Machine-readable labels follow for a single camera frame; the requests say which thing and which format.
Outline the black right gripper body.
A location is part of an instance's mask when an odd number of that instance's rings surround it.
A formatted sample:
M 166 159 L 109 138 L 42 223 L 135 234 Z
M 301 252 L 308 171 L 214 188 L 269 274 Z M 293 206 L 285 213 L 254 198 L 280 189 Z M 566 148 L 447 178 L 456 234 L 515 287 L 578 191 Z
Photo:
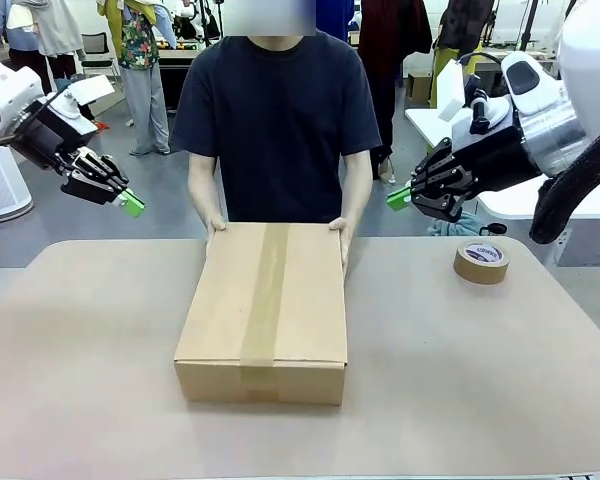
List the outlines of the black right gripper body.
M 541 175 L 526 149 L 522 129 L 516 125 L 479 136 L 458 150 L 458 158 L 472 178 L 468 199 L 483 192 L 499 192 Z

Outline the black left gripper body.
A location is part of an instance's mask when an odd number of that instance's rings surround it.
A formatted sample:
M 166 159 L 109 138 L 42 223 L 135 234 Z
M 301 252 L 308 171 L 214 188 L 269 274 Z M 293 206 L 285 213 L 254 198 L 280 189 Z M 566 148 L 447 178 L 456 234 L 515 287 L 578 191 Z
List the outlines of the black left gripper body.
M 74 160 L 79 132 L 42 101 L 34 101 L 16 124 L 11 146 L 43 170 L 61 174 Z

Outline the person's left hand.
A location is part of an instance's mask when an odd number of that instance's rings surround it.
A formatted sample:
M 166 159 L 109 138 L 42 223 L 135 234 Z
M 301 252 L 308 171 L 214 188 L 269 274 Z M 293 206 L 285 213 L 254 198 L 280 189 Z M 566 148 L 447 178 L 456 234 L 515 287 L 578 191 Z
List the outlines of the person's left hand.
M 343 275 L 346 275 L 349 263 L 349 251 L 355 233 L 355 225 L 352 220 L 338 217 L 329 223 L 329 229 L 339 235 L 340 257 Z

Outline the person's right hand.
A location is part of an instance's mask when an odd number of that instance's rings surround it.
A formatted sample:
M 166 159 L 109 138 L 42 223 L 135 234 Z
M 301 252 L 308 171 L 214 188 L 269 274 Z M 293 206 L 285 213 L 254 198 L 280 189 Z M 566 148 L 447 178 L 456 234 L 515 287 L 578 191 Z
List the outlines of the person's right hand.
M 226 222 L 221 215 L 211 215 L 205 220 L 205 227 L 206 245 L 210 246 L 215 235 L 226 229 Z

